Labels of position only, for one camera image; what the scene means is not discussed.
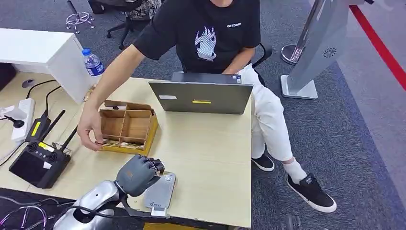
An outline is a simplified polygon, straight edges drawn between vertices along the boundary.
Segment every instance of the white sock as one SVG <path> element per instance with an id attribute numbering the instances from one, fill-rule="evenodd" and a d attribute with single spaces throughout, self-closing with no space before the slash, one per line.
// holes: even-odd
<path id="1" fill-rule="evenodd" d="M 283 168 L 291 176 L 295 184 L 299 184 L 301 180 L 307 177 L 307 173 L 302 169 L 299 162 L 296 161 L 296 158 L 290 164 L 283 164 Z"/>

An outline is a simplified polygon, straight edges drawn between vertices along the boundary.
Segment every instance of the yellow label on laptop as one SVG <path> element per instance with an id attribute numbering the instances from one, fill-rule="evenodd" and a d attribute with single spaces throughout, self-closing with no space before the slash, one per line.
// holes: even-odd
<path id="1" fill-rule="evenodd" d="M 194 99 L 192 103 L 197 103 L 197 104 L 211 104 L 212 102 L 210 100 L 196 100 Z"/>

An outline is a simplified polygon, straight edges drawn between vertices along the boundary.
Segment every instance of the antenna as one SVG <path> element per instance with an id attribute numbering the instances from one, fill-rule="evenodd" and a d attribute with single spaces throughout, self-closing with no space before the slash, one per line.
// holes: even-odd
<path id="1" fill-rule="evenodd" d="M 45 137 L 49 134 L 49 132 L 54 128 L 57 122 L 61 119 L 62 115 L 65 113 L 65 110 L 62 110 L 59 115 L 55 118 L 55 120 L 49 125 L 48 129 L 44 132 L 44 134 L 39 138 L 39 141 L 43 141 Z"/>
<path id="2" fill-rule="evenodd" d="M 73 136 L 76 134 L 77 129 L 78 129 L 78 126 L 76 126 L 76 128 L 70 133 L 69 137 L 65 140 L 65 143 L 59 149 L 59 150 L 61 150 L 61 152 L 63 152 L 65 150 L 66 146 L 68 146 L 69 142 L 72 140 Z"/>

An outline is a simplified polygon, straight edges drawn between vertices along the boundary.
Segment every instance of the white sneaker sole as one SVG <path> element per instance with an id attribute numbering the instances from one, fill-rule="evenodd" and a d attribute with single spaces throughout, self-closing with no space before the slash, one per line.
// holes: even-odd
<path id="1" fill-rule="evenodd" d="M 323 206 L 320 206 L 320 205 L 317 205 L 317 204 L 311 202 L 311 201 L 308 200 L 306 197 L 304 197 L 302 194 L 300 194 L 298 191 L 296 191 L 296 189 L 294 189 L 294 188 L 289 184 L 288 180 L 286 180 L 286 183 L 287 183 L 288 186 L 289 186 L 293 191 L 295 191 L 304 201 L 306 201 L 306 203 L 307 203 L 308 205 L 310 205 L 310 207 L 316 209 L 317 211 L 324 212 L 324 213 L 332 213 L 332 212 L 334 212 L 334 211 L 337 209 L 336 201 L 335 201 L 333 198 L 331 198 L 331 196 L 330 196 L 329 194 L 327 194 L 327 196 L 330 197 L 330 198 L 333 200 L 333 205 L 330 206 L 330 207 L 323 207 Z"/>
<path id="2" fill-rule="evenodd" d="M 268 156 L 267 156 L 267 158 L 272 162 L 272 168 L 262 167 L 260 164 L 256 163 L 253 159 L 251 159 L 251 161 L 254 162 L 258 166 L 258 168 L 260 168 L 262 171 L 272 172 L 273 169 L 275 169 L 275 164 L 273 163 L 271 158 L 269 158 Z"/>

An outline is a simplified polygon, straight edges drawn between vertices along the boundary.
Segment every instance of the laptop lid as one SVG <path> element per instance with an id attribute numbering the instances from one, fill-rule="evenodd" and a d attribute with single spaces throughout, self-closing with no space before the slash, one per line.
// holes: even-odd
<path id="1" fill-rule="evenodd" d="M 165 111 L 243 114 L 252 85 L 150 81 Z"/>
<path id="2" fill-rule="evenodd" d="M 241 84 L 241 75 L 238 74 L 212 74 L 212 73 L 173 73 L 171 81 L 174 82 L 200 82 L 219 84 Z"/>

